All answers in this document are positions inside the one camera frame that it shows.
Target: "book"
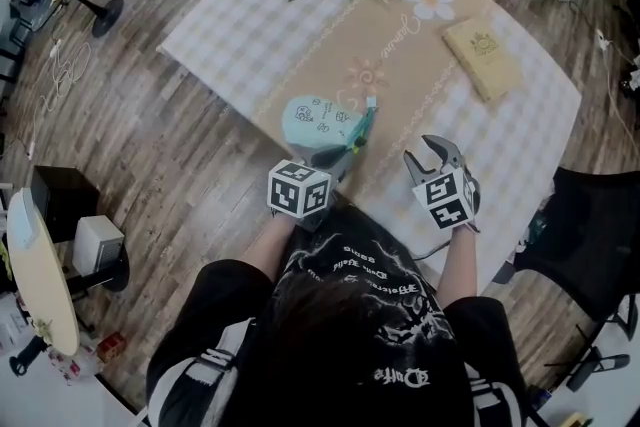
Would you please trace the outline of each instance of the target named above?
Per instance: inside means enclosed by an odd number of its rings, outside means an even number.
[[[443,39],[483,101],[500,98],[521,84],[519,63],[486,21],[471,18],[456,24],[445,30]]]

